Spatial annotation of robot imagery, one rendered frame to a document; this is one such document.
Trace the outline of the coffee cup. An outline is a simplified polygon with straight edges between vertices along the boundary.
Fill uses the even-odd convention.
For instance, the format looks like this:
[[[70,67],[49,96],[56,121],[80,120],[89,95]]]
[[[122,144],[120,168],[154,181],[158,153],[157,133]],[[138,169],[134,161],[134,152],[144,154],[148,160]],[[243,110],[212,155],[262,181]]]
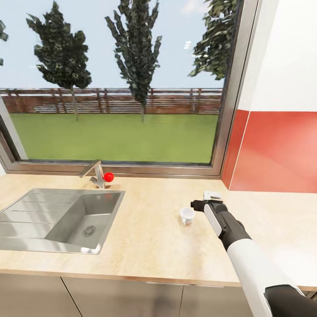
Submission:
[[[180,216],[182,219],[182,224],[191,223],[194,219],[195,212],[189,207],[184,207],[180,210]]]

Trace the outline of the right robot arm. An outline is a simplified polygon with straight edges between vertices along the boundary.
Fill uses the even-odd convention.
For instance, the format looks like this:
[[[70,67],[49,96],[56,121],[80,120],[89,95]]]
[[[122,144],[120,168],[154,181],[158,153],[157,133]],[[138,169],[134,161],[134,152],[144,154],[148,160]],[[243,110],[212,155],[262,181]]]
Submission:
[[[204,191],[191,202],[204,212],[222,242],[254,317],[317,317],[317,301],[306,297],[248,235],[218,192]]]

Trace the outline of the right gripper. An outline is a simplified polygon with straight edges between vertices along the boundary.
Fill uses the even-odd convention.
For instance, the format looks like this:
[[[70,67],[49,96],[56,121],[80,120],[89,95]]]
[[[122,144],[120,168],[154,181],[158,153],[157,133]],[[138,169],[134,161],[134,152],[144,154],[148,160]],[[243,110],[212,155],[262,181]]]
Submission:
[[[194,211],[204,212],[203,205],[206,202],[207,202],[207,200],[200,201],[200,200],[195,199],[193,202],[191,202],[191,207],[194,208]]]

